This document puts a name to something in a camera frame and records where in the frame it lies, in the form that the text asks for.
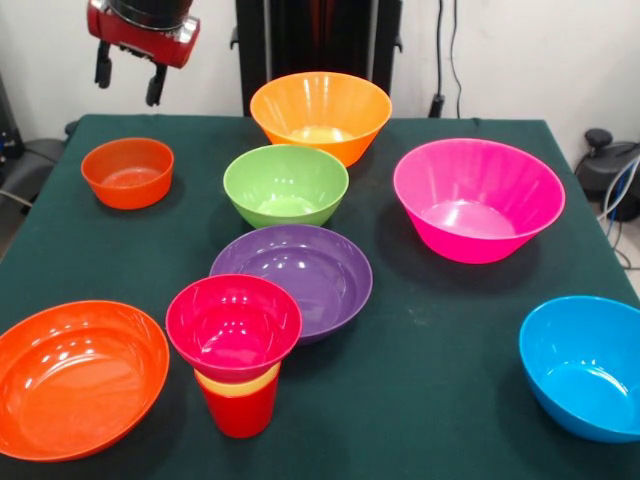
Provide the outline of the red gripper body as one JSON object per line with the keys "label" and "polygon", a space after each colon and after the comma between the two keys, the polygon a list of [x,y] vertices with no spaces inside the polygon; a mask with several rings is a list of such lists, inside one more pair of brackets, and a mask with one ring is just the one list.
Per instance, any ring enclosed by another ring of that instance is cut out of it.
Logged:
{"label": "red gripper body", "polygon": [[119,15],[107,1],[88,2],[87,24],[90,34],[107,44],[178,69],[189,60],[201,27],[200,20],[189,15],[176,29],[143,28]]}

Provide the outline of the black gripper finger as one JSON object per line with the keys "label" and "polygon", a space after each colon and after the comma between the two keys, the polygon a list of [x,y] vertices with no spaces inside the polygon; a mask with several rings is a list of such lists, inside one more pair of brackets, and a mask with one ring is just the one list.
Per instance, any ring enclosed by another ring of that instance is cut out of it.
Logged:
{"label": "black gripper finger", "polygon": [[100,89],[107,89],[111,83],[112,61],[110,58],[110,44],[104,40],[99,42],[96,67],[95,83]]}
{"label": "black gripper finger", "polygon": [[165,64],[152,61],[155,74],[151,77],[146,91],[146,104],[149,107],[159,106],[166,80],[168,67]]}

